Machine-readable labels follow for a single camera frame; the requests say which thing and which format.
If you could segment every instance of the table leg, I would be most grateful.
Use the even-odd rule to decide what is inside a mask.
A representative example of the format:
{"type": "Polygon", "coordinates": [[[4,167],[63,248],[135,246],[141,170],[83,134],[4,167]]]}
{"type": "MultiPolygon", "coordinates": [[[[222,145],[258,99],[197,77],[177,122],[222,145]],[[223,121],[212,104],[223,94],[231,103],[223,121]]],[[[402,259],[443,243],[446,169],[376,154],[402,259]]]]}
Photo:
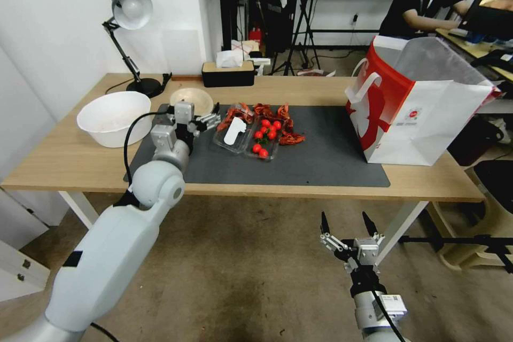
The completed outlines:
{"type": "Polygon", "coordinates": [[[387,256],[390,250],[398,242],[399,238],[404,235],[415,219],[420,215],[422,210],[428,205],[428,201],[407,201],[399,209],[394,220],[385,230],[385,239],[379,246],[379,254],[376,259],[376,265],[379,265],[387,256]]]}
{"type": "Polygon", "coordinates": [[[59,194],[69,204],[73,212],[85,226],[90,229],[94,222],[98,219],[98,213],[91,206],[85,195],[77,191],[59,191],[59,194]]]}

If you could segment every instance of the concrete floor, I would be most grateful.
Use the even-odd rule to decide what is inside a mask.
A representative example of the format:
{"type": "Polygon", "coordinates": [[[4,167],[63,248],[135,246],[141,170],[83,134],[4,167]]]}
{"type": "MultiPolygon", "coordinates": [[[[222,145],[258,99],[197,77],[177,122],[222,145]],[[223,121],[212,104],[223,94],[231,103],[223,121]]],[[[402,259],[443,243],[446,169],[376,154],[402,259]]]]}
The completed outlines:
{"type": "MultiPolygon", "coordinates": [[[[321,58],[321,64],[348,76],[362,57],[355,52],[344,60],[321,58]]],[[[299,67],[299,56],[293,63],[299,67]]],[[[506,151],[497,147],[487,157],[506,151]]],[[[118,197],[89,195],[100,212],[118,197]]],[[[318,241],[320,213],[326,211],[336,236],[351,238],[366,235],[362,210],[383,231],[399,207],[378,201],[185,196],[164,220],[119,304],[98,323],[124,342],[359,341],[350,278],[318,241]]],[[[456,211],[453,205],[446,208],[456,211]]],[[[462,222],[457,213],[455,220],[462,222]]],[[[425,235],[426,223],[421,217],[407,233],[425,235]]],[[[70,212],[60,226],[22,249],[49,267],[51,276],[45,291],[0,302],[0,338],[44,311],[55,273],[85,232],[70,212]]],[[[382,283],[408,307],[401,331],[413,342],[511,341],[512,281],[502,269],[452,271],[430,246],[418,244],[396,246],[380,269],[382,283]]],[[[89,329],[83,340],[107,338],[89,329]]]]}

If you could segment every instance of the desk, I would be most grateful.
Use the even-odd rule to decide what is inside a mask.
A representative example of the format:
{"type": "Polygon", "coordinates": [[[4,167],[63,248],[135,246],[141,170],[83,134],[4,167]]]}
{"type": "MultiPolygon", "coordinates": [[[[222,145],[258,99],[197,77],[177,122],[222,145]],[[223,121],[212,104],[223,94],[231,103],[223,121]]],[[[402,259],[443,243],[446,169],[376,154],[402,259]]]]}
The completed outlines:
{"type": "MultiPolygon", "coordinates": [[[[478,44],[466,44],[465,40],[463,40],[459,37],[450,36],[449,31],[446,29],[438,28],[437,36],[441,36],[444,39],[449,40],[455,46],[462,49],[463,51],[465,51],[470,56],[472,56],[473,58],[476,58],[476,59],[482,58],[483,56],[492,52],[494,49],[504,49],[503,47],[499,47],[497,45],[485,43],[485,42],[481,42],[478,44]]],[[[505,70],[497,68],[497,67],[490,67],[490,69],[492,69],[500,77],[513,82],[513,73],[505,71],[505,70]]]]}
{"type": "MultiPolygon", "coordinates": [[[[159,79],[159,75],[148,75],[159,79]]],[[[83,192],[124,192],[123,150],[101,147],[76,125],[80,109],[100,97],[110,86],[129,78],[128,74],[107,74],[62,119],[32,153],[4,180],[6,189],[56,190],[82,222],[90,228],[98,214],[83,192]]],[[[280,105],[345,105],[344,90],[354,81],[350,77],[258,76],[252,87],[205,89],[221,104],[246,102],[280,105]]],[[[170,81],[165,92],[152,100],[152,111],[168,103],[180,87],[203,88],[199,80],[170,81]]],[[[129,161],[138,144],[128,148],[129,161]]],[[[189,195],[266,196],[300,198],[347,198],[403,200],[402,209],[385,231],[379,261],[404,234],[428,201],[479,202],[484,196],[449,153],[432,167],[384,165],[390,180],[388,188],[340,186],[266,186],[187,184],[189,195]]]]}

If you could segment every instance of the white bowl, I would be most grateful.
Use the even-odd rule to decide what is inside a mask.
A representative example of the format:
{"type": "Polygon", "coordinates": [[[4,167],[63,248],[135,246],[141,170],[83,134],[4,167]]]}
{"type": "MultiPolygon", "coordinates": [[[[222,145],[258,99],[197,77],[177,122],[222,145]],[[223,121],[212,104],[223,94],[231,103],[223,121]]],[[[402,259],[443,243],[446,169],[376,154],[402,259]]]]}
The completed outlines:
{"type": "MultiPolygon", "coordinates": [[[[128,128],[142,114],[150,111],[148,96],[134,91],[114,92],[93,100],[76,117],[80,129],[104,147],[123,147],[128,128]]],[[[140,141],[151,130],[151,116],[138,121],[128,144],[140,141]]]]}
{"type": "Polygon", "coordinates": [[[205,91],[200,88],[180,88],[174,91],[169,98],[169,105],[175,105],[176,102],[185,101],[194,103],[194,115],[205,116],[212,112],[214,100],[205,91]]]}

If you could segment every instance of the tissue box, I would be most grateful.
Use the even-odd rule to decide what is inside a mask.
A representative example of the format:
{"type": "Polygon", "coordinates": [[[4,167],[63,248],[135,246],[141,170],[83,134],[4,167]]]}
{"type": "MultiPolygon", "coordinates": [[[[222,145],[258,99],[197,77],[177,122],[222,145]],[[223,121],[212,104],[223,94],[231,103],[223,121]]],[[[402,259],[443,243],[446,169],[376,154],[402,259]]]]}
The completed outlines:
{"type": "Polygon", "coordinates": [[[201,69],[205,87],[247,87],[255,84],[255,67],[245,61],[242,67],[216,68],[214,62],[206,62],[201,69]]]}

